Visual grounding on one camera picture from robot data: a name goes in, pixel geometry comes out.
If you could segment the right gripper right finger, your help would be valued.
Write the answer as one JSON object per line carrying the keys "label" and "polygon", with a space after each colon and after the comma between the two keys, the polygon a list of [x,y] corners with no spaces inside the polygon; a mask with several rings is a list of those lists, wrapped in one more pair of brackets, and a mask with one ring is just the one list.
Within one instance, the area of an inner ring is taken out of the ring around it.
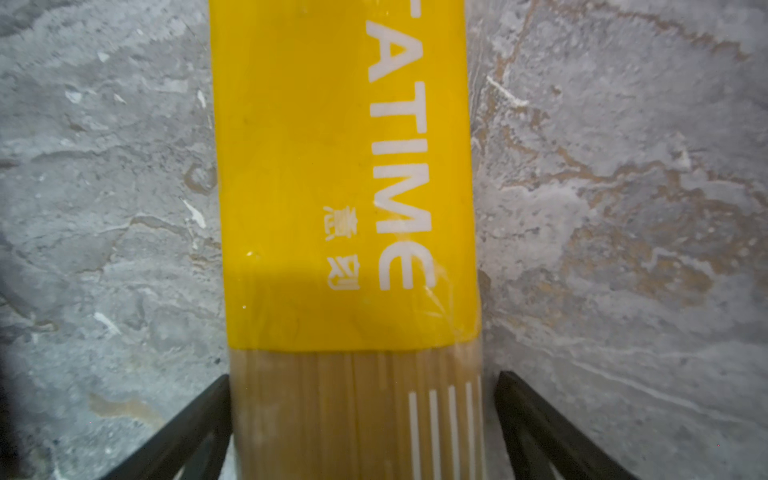
{"label": "right gripper right finger", "polygon": [[499,373],[494,404],[517,479],[637,479],[516,373]]}

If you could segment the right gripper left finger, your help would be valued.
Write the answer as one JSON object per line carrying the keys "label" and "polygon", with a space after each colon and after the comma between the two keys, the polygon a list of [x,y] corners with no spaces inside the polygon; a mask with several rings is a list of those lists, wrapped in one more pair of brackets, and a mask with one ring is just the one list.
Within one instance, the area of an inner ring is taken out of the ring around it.
{"label": "right gripper left finger", "polygon": [[232,433],[230,377],[225,374],[104,479],[217,479]]}

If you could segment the yellow spaghetti bag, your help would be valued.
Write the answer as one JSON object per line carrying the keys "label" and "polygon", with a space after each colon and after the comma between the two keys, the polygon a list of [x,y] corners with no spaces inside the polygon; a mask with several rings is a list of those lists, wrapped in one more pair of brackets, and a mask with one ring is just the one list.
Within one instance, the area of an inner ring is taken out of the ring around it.
{"label": "yellow spaghetti bag", "polygon": [[483,479],[465,9],[213,1],[242,479]]}

